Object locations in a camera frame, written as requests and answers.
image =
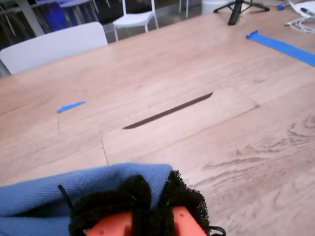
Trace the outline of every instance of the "tripod stand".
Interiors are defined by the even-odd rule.
[[[248,7],[246,9],[244,9],[243,11],[242,10],[242,4],[246,4],[248,5]],[[238,16],[246,11],[248,8],[250,8],[251,6],[255,6],[255,7],[258,7],[260,9],[264,9],[265,11],[269,11],[269,8],[264,6],[263,4],[260,4],[260,3],[254,3],[252,0],[251,2],[248,2],[248,1],[244,1],[244,0],[236,0],[234,2],[231,2],[227,5],[224,5],[216,10],[214,10],[213,12],[218,12],[219,10],[223,9],[223,8],[230,8],[232,10],[232,14],[231,14],[231,17],[230,17],[230,20],[228,21],[228,25],[235,25],[236,22],[237,22],[237,19],[238,19]]]

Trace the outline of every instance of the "blue fabric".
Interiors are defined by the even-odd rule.
[[[248,34],[246,38],[315,66],[315,54],[304,51],[282,41],[265,37],[258,33],[257,30]]]
[[[70,211],[57,188],[59,184],[74,203],[84,195],[115,189],[127,178],[140,174],[150,185],[151,207],[155,207],[171,171],[169,165],[125,163],[0,187],[0,236],[69,235]]]

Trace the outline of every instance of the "white chair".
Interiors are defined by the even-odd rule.
[[[107,45],[103,26],[99,22],[62,29],[0,52],[0,59],[11,74]]]
[[[118,41],[117,29],[131,28],[136,26],[144,26],[146,32],[148,32],[148,23],[154,18],[156,27],[158,29],[158,20],[156,16],[156,7],[154,0],[151,0],[152,11],[136,14],[127,14],[126,2],[123,0],[123,13],[124,15],[113,22],[115,39]]]
[[[186,0],[186,18],[188,18],[189,0]],[[179,13],[182,12],[182,0],[179,0]]]

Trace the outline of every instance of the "orange plastic part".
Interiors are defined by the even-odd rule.
[[[207,236],[184,206],[173,207],[177,236]]]
[[[132,214],[119,213],[101,219],[87,236],[131,236]]]
[[[173,208],[177,236],[207,236],[184,206]],[[131,212],[119,213],[101,219],[87,236],[131,236]]]

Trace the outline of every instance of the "blue painter's tape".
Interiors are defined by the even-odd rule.
[[[69,109],[71,109],[73,107],[79,106],[79,105],[84,104],[84,103],[85,103],[85,101],[81,101],[81,102],[76,102],[76,103],[73,103],[73,104],[65,105],[65,106],[62,106],[60,109],[58,109],[57,112],[58,113],[64,112],[66,110],[69,110]]]
[[[282,10],[282,9],[284,9],[284,6],[283,6],[282,4],[279,4],[279,5],[277,6],[277,10],[280,11],[280,10]]]
[[[265,45],[267,47],[278,50],[279,52],[282,52],[298,60],[301,60],[309,65],[315,66],[315,54],[307,52],[303,49],[294,47],[282,41],[265,37],[261,35],[260,33],[258,33],[257,30],[246,35],[246,38],[252,41],[255,41],[257,43],[260,43],[262,45]]]

